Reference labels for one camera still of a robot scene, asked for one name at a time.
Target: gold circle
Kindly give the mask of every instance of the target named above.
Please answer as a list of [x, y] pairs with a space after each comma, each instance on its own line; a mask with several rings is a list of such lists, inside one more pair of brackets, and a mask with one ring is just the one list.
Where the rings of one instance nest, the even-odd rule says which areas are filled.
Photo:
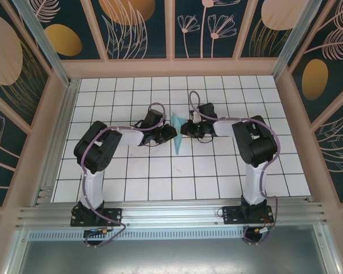
[[75, 56], [82, 50], [79, 36], [69, 27], [53, 24], [45, 29], [55, 51], [65, 56]]
[[328, 82], [328, 68], [319, 59], [311, 60], [302, 75], [302, 93], [309, 101], [314, 101], [323, 93]]
[[290, 30], [300, 17], [307, 0], [265, 0], [263, 24], [271, 30]]
[[15, 30], [0, 17], [0, 84], [13, 84], [23, 67], [21, 41]]
[[112, 21], [127, 26], [136, 25], [136, 21], [131, 22], [129, 2], [135, 12], [138, 10], [141, 13], [144, 21], [149, 20], [154, 13], [155, 0], [99, 0], [102, 10]]

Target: teal object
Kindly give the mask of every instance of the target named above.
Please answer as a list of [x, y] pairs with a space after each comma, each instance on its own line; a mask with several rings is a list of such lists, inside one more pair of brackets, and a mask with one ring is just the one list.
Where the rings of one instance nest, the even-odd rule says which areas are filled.
[[176, 150], [176, 155], [179, 154], [179, 149], [183, 141], [183, 135], [181, 134], [181, 126], [187, 122], [187, 119], [179, 118], [175, 113], [170, 117], [171, 126], [177, 130], [177, 136], [174, 137], [174, 148]]

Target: grid tile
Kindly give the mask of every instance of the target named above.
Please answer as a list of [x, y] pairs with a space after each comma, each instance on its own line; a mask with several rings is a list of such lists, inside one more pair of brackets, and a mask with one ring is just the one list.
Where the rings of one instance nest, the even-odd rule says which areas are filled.
[[[279, 136], [282, 152], [268, 168], [268, 195], [310, 195], [285, 113], [271, 76], [182, 76], [158, 78], [83, 79], [57, 172], [54, 202], [79, 198], [81, 169], [73, 155], [75, 145], [100, 120], [129, 126], [144, 119], [150, 102], [164, 104], [170, 113], [189, 118], [188, 93], [195, 90], [201, 103], [214, 104], [218, 117], [261, 115]], [[201, 139], [208, 142], [210, 137]], [[236, 140], [214, 138], [201, 144], [184, 137], [177, 156], [174, 140], [151, 147], [119, 146], [105, 170], [106, 201], [190, 200], [239, 198], [246, 182], [246, 164]]]

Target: purple cable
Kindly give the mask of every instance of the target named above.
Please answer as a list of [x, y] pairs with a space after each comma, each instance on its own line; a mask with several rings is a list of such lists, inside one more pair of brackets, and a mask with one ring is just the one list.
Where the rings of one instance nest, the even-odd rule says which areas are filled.
[[[94, 207], [92, 206], [92, 204], [90, 203], [90, 201], [88, 200], [87, 198], [87, 195], [86, 195], [86, 190], [85, 190], [85, 181], [86, 181], [86, 177], [87, 177], [87, 170], [84, 166], [84, 161], [85, 161], [85, 157], [87, 155], [87, 153], [89, 152], [90, 148], [92, 147], [92, 145], [98, 140], [98, 138], [106, 131], [109, 131], [109, 130], [138, 130], [138, 131], [149, 131], [149, 130], [153, 130], [154, 128], [157, 128], [160, 124], [162, 124], [162, 122], [165, 120], [166, 118], [166, 114], [165, 114], [165, 108], [162, 104], [160, 103], [152, 103], [150, 106], [149, 106], [149, 110], [151, 109], [151, 106], [155, 106], [155, 105], [158, 105], [158, 106], [161, 106], [162, 109], [163, 109], [163, 116], [162, 118], [160, 119], [160, 122], [158, 124], [156, 124], [155, 126], [153, 127], [150, 127], [150, 128], [135, 128], [135, 127], [127, 127], [127, 126], [119, 126], [119, 127], [115, 127], [115, 126], [110, 126], [110, 127], [107, 127], [103, 130], [101, 130], [97, 136], [94, 137], [94, 139], [89, 143], [89, 145], [86, 147], [85, 151], [84, 151], [84, 154], [82, 155], [81, 157], [81, 161], [80, 161], [80, 166], [84, 172], [84, 176], [83, 176], [83, 179], [82, 179], [82, 192], [84, 194], [84, 198], [85, 198], [85, 201], [87, 203], [87, 205], [89, 206], [90, 210], [94, 212], [94, 214], [96, 214], [97, 216], [99, 216], [100, 218], [106, 220], [108, 223], [113, 223], [113, 224], [118, 224], [118, 225], [121, 225], [123, 226], [123, 228], [118, 231], [113, 237], [111, 237], [109, 240], [106, 240], [106, 241], [103, 241], [101, 242], [100, 244], [98, 245], [94, 245], [94, 248], [97, 248], [97, 247], [102, 247], [108, 243], [110, 243], [114, 238], [116, 238], [119, 234], [121, 234], [125, 229], [126, 229], [126, 225], [124, 223], [121, 223], [120, 221], [115, 221], [115, 220], [112, 220], [112, 219], [109, 219], [108, 217], [106, 216], [103, 216], [102, 214], [100, 214], [99, 212], [97, 212]], [[90, 244], [88, 243], [88, 238], [90, 236], [92, 236], [94, 233], [92, 234], [89, 234], [86, 238], [85, 238], [85, 243], [86, 245], [89, 247]]]
[[[276, 222], [277, 222], [277, 215], [278, 215], [278, 198], [277, 196], [267, 196], [264, 191], [263, 191], [263, 177], [264, 177], [264, 173], [265, 173], [265, 170], [278, 158], [280, 152], [281, 152], [281, 143], [280, 143], [280, 140], [277, 136], [277, 134], [269, 127], [267, 126], [265, 123], [262, 123], [261, 121], [259, 120], [255, 120], [255, 119], [251, 119], [251, 118], [213, 118], [213, 117], [209, 117], [207, 115], [204, 115], [202, 113], [199, 112], [199, 110], [194, 106], [194, 104], [192, 103], [192, 94], [196, 94], [197, 98], [198, 98], [198, 106], [200, 105], [201, 103], [201, 98], [200, 98], [200, 95], [195, 92], [194, 90], [191, 91], [189, 93], [189, 96], [188, 96], [188, 100], [189, 100], [189, 104], [190, 106], [192, 107], [192, 109], [198, 113], [200, 116], [206, 118], [206, 119], [210, 119], [210, 120], [214, 120], [214, 121], [239, 121], [239, 122], [254, 122], [254, 123], [257, 123], [257, 124], [260, 124], [261, 126], [265, 127], [267, 130], [270, 131], [270, 133], [272, 133], [274, 139], [276, 140], [276, 143], [277, 143], [277, 153], [276, 155], [273, 157], [273, 159], [271, 161], [269, 161], [262, 169], [262, 172], [261, 172], [261, 175], [260, 175], [260, 178], [259, 178], [259, 191], [260, 193], [262, 194], [262, 196], [266, 199], [275, 199], [276, 200], [276, 211], [274, 213], [274, 221], [273, 221], [273, 225], [272, 227], [275, 228], [276, 226]], [[251, 241], [250, 239], [248, 239], [245, 235], [246, 235], [246, 231], [248, 230], [249, 226], [246, 226], [244, 228], [244, 232], [243, 232], [243, 237], [244, 237], [244, 241], [246, 243], [253, 243], [253, 241]], [[267, 234], [267, 236], [264, 237], [263, 240], [260, 241], [260, 243], [263, 243], [267, 238], [268, 236], [270, 235], [270, 232]]]

